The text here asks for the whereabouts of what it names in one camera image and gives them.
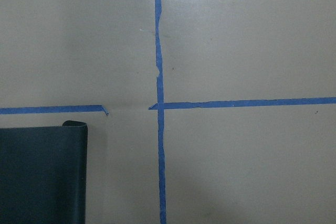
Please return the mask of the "black mouse pad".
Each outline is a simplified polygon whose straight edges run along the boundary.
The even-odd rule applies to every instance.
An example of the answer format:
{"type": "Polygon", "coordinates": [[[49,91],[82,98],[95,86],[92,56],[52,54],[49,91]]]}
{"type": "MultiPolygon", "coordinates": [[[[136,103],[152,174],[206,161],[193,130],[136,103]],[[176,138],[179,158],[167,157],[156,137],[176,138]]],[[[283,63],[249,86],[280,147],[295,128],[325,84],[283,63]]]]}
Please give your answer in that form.
{"type": "Polygon", "coordinates": [[[1,129],[1,223],[85,223],[88,127],[1,129]]]}

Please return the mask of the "blue tape line lengthwise right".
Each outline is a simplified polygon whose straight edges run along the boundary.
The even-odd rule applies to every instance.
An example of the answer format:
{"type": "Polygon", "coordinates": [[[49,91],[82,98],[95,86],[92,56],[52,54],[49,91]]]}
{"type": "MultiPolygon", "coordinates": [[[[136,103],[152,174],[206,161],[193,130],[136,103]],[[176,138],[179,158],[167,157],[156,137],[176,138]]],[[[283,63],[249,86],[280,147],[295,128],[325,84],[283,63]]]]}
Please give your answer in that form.
{"type": "Polygon", "coordinates": [[[166,220],[166,180],[165,180],[165,152],[164,152],[164,85],[163,85],[163,57],[160,43],[160,17],[162,12],[162,0],[154,0],[155,7],[155,60],[158,69],[156,78],[157,92],[157,122],[158,122],[158,164],[159,164],[159,208],[160,223],[166,220]]]}

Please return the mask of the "blue tape line crosswise far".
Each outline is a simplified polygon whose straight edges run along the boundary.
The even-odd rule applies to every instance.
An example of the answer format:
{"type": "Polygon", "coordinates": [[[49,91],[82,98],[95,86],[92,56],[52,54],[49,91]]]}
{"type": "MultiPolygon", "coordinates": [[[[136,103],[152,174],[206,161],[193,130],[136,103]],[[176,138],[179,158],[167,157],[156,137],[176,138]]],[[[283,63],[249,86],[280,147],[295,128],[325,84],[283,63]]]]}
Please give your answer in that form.
{"type": "MultiPolygon", "coordinates": [[[[193,109],[193,108],[240,108],[253,106],[285,106],[285,105],[315,105],[335,104],[335,97],[327,98],[300,98],[300,99],[274,99],[274,100],[232,100],[208,102],[170,102],[163,105],[165,110],[193,109]]],[[[45,113],[84,113],[109,111],[103,105],[65,105],[65,106],[40,106],[1,108],[1,115],[11,114],[45,114],[45,113]]]]}

